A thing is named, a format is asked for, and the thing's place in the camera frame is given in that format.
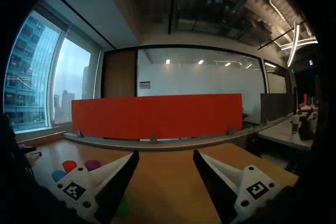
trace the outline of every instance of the cup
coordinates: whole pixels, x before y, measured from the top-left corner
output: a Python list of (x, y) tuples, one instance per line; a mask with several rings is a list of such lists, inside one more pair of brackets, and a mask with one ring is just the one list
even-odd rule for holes
[(297, 130), (299, 128), (299, 121), (300, 121), (300, 116), (299, 115), (293, 116), (293, 119), (291, 121), (291, 133), (292, 134), (297, 133)]

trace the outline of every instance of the window sill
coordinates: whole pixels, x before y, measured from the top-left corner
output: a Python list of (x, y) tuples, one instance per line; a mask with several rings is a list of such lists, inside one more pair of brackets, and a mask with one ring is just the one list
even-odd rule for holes
[(45, 137), (51, 134), (57, 134), (63, 131), (72, 133), (72, 124), (56, 126), (53, 128), (40, 128), (35, 130), (19, 131), (15, 133), (15, 139), (19, 143), (39, 137)]

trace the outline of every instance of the green object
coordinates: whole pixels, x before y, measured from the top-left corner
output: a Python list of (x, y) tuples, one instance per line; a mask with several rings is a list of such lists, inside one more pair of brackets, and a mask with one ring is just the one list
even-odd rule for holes
[(128, 215), (129, 215), (129, 205), (128, 205), (128, 202), (127, 202), (126, 194), (124, 194), (121, 201), (120, 201), (120, 204), (117, 208), (117, 211), (114, 214), (114, 216), (125, 218)]

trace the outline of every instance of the sky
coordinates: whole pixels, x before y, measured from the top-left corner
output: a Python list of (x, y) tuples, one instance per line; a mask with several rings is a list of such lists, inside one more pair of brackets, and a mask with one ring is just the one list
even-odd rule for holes
[(91, 53), (70, 40), (64, 39), (57, 61), (54, 82), (54, 94), (60, 96), (60, 104), (62, 104), (64, 90), (74, 93), (75, 100), (81, 99), (83, 70), (89, 65), (90, 56)]

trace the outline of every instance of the glass skyscraper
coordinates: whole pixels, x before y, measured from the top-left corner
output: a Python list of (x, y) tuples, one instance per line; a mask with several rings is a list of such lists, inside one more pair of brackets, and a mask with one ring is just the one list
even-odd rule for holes
[(22, 27), (8, 63), (4, 109), (14, 131), (47, 127), (47, 80), (60, 33), (32, 12)]

